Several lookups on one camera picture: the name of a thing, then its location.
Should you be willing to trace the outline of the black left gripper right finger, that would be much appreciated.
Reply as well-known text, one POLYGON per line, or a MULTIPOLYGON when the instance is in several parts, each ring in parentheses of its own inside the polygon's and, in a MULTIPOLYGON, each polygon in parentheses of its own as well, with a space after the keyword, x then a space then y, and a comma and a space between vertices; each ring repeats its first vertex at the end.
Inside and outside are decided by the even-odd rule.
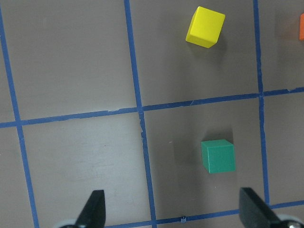
POLYGON ((284 222, 249 187, 239 190, 239 218, 245 228, 284 227, 284 222))

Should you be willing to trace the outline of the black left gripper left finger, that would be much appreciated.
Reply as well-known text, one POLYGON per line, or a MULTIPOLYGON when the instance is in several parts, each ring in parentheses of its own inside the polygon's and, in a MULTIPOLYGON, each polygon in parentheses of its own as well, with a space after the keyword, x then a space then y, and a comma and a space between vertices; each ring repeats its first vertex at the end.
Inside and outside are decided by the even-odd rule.
POLYGON ((77 228, 103 228, 105 226, 104 193, 104 190, 92 191, 75 222, 77 228))

